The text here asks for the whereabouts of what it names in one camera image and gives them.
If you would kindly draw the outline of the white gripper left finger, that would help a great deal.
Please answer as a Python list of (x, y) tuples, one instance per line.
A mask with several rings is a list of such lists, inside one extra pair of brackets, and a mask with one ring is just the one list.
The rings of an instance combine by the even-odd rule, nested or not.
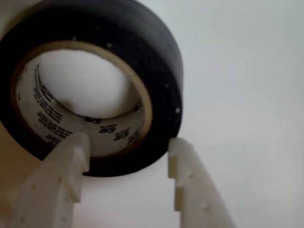
[(64, 139), (38, 161), (3, 134), (0, 141), (0, 226), (70, 228), (74, 204), (81, 199), (81, 179), (89, 170), (86, 133)]

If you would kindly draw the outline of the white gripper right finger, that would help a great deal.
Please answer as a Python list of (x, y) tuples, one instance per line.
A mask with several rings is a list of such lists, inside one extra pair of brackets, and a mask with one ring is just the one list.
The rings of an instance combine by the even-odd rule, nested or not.
[(198, 154), (184, 139), (169, 141), (168, 176), (175, 181), (174, 209), (181, 228), (235, 227)]

